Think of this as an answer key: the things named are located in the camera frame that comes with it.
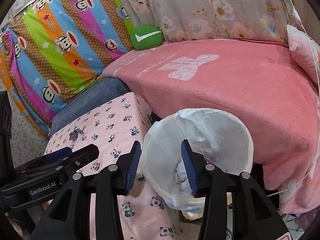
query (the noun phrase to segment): white plastic bag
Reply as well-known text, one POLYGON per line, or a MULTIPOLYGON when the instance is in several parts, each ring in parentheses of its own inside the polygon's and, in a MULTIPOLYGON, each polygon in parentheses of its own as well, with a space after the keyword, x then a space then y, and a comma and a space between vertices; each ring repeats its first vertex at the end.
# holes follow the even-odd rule
POLYGON ((145 135, 140 159, 144 176, 170 208, 197 212, 204 207, 204 197, 194 198, 179 191, 176 182, 184 139, 194 152, 224 172, 251 172, 252 138, 237 117, 210 108, 180 110, 153 124, 145 135))

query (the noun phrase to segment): silver screw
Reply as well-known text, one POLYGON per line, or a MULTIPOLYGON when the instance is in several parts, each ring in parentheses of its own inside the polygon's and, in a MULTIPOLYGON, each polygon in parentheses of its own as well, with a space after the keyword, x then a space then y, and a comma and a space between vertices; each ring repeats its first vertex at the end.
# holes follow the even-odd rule
POLYGON ((108 167, 109 171, 116 171, 118 169, 118 166, 115 164, 112 164, 108 167))
POLYGON ((241 174, 241 176, 242 176, 242 178, 244 178, 244 179, 248 179, 248 178, 250 178, 250 173, 247 173, 247 172, 245 171, 245 172, 243 172, 243 173, 241 174))
POLYGON ((214 170, 214 165, 211 164, 211 163, 208 163, 205 168, 208 170, 208 171, 213 171, 214 170))
POLYGON ((72 178, 73 178, 74 180, 80 179, 80 178, 81 178, 81 173, 75 173, 75 174, 73 174, 72 178))

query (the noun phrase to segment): pink pillow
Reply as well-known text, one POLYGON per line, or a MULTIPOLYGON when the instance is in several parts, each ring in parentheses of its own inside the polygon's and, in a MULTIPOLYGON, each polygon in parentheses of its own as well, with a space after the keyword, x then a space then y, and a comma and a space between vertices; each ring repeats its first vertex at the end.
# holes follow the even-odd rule
POLYGON ((312 57, 311 49, 308 43, 310 41, 313 55, 316 60, 316 67, 318 74, 319 69, 319 57, 320 46, 310 37, 307 37, 304 32, 299 31, 296 27, 287 25, 289 49, 292 58, 298 63, 298 65, 308 74, 315 84, 318 84, 317 73, 315 69, 315 62, 312 57))

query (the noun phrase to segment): white swoosh logo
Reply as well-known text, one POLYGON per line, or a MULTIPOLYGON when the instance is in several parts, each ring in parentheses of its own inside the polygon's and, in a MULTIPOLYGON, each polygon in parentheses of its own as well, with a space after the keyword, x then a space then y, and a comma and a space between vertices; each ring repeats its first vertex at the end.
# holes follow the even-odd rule
POLYGON ((137 34, 135 34, 135 36, 136 36, 137 42, 140 42, 140 41, 144 40, 145 38, 150 37, 150 36, 152 36, 152 35, 155 35, 155 34, 157 34, 157 33, 161 33, 161 31, 156 31, 156 32, 153 32, 153 33, 148 33, 148 34, 142 35, 142 36, 138 36, 137 34))

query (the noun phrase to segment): white cable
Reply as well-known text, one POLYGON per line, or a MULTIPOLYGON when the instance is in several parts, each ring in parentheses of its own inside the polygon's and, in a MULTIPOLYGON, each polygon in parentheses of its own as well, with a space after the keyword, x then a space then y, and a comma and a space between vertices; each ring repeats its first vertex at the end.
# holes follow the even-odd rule
MULTIPOLYGON (((304 28, 304 26, 302 25, 302 21, 299 17, 299 14, 297 12, 297 10, 295 9, 294 5, 293 5, 293 2, 292 0, 290 0, 291 3, 292 3, 292 6, 293 6, 293 15, 296 17, 298 17, 298 19, 296 18, 298 24, 302 27, 302 29, 304 30, 305 34, 306 34, 306 37, 307 37, 307 40, 308 40, 308 43, 309 43, 309 47, 310 47, 310 50, 311 50, 311 54, 312 54, 312 57, 313 57, 313 61, 315 63, 315 68, 316 68, 316 73, 317 73, 317 81, 318 81, 318 92, 319 92, 319 96, 320 96, 320 84, 319 84, 319 75, 318 75, 318 69, 317 69, 317 64, 316 64, 316 59, 315 59, 315 55, 313 54, 313 49, 311 47, 311 44, 310 44, 310 40, 309 40, 309 35, 307 34, 307 31, 306 29, 304 28)), ((286 192, 287 190, 290 190, 292 189, 293 187, 297 186, 299 183, 301 183, 309 174, 310 172, 312 171, 312 169, 315 167, 316 163, 317 163, 317 160, 318 160, 318 157, 319 157, 319 147, 320 147, 320 127, 319 127, 319 136, 318 136, 318 149, 317 149, 317 152, 316 152, 316 159, 315 159, 315 162, 313 163, 311 169, 308 171, 308 173, 302 178, 302 180, 300 180, 298 183, 294 184, 293 186, 287 188, 287 189, 284 189, 284 190, 281 190, 279 192, 276 192, 276 193, 273 193, 271 195, 268 195, 268 197, 271 197, 271 196, 274 196, 274 195, 278 195, 278 194, 281 194, 283 192, 286 192)))

